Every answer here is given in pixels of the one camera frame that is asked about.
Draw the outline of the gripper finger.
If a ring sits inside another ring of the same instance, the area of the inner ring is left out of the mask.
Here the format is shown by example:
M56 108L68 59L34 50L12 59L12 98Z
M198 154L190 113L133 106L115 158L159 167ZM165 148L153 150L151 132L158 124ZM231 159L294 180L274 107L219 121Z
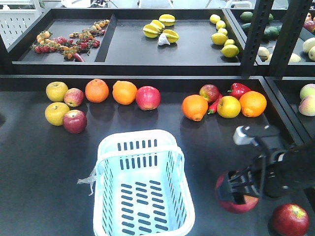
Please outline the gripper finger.
M227 171L217 180L216 195L220 202L236 205L246 203L245 196L260 198L259 188L251 170Z

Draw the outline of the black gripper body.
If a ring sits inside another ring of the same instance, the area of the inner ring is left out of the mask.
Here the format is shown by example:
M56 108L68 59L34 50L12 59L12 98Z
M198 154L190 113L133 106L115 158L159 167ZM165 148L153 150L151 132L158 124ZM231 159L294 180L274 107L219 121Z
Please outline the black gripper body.
M260 197L280 198L291 193L291 188L280 183L278 164L287 152L280 131L272 125L238 126L233 134L236 145L253 145L259 154L243 170L251 170Z

